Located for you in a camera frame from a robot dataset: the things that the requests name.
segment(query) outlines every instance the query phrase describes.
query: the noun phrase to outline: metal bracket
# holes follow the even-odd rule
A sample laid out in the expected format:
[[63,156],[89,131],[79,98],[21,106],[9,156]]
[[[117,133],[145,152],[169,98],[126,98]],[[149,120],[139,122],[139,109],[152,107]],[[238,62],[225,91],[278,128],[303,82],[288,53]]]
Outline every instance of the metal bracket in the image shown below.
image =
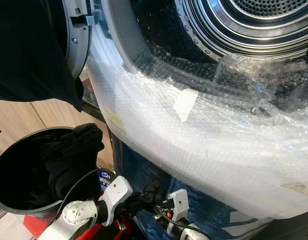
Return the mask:
[[93,227],[96,220],[97,208],[93,201],[70,202],[63,209],[61,216],[40,235],[38,240],[76,239],[85,230]]
[[108,218],[103,222],[103,226],[109,226],[113,223],[114,211],[118,204],[124,202],[133,193],[132,187],[123,176],[118,176],[105,190],[99,198],[105,201],[108,208]]
[[117,219],[117,223],[118,223],[120,232],[123,232],[127,229],[126,225],[123,223],[123,221],[120,218]]
[[87,26],[95,26],[101,19],[101,12],[99,10],[95,10],[92,15],[85,15],[84,17],[86,19]]
[[[177,222],[181,218],[185,218],[187,220],[187,213],[189,209],[188,205],[188,196],[187,196],[187,191],[184,189],[180,189],[178,191],[175,191],[171,193],[168,197],[168,199],[173,199],[174,200],[174,214],[172,220]],[[171,237],[173,237],[173,230],[174,224],[170,223],[167,226],[167,233]]]

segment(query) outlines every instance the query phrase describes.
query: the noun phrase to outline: bubble wrap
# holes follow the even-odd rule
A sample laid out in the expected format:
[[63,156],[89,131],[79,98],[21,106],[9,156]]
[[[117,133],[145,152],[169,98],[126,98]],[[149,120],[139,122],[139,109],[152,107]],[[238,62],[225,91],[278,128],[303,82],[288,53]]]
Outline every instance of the bubble wrap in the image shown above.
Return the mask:
[[87,66],[110,130],[164,171],[255,218],[308,212],[305,63],[226,56],[206,80],[218,94],[96,57]]

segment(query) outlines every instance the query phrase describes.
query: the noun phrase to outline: washing machine drum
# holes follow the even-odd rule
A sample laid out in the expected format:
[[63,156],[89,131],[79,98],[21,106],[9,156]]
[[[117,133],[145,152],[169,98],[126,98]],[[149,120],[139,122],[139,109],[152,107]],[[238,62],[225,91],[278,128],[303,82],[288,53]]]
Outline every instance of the washing machine drum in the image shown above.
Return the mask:
[[308,48],[308,0],[175,0],[193,42],[207,55],[290,60]]

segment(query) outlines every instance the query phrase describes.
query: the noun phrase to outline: black trash bin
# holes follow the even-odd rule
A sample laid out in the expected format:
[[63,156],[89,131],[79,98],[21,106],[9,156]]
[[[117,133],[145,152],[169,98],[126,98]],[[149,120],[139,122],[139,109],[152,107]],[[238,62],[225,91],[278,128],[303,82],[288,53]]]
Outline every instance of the black trash bin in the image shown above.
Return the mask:
[[[0,156],[0,207],[2,209],[14,214],[31,215],[47,221],[56,213],[62,202],[61,199],[34,209],[28,207],[24,202],[25,196],[33,190],[33,185],[39,180],[38,178],[46,174],[44,172],[40,175],[37,169],[33,172],[32,166],[37,161],[38,153],[31,140],[46,135],[56,135],[60,138],[72,131],[73,128],[71,127],[52,127],[37,131],[14,143]],[[90,193],[93,196],[95,196],[95,193],[97,194],[95,192],[95,186],[99,186],[97,173],[95,172],[95,175],[91,174],[87,178],[86,181],[89,181],[90,188],[84,190],[79,199],[76,198],[75,200],[86,200],[92,197]]]

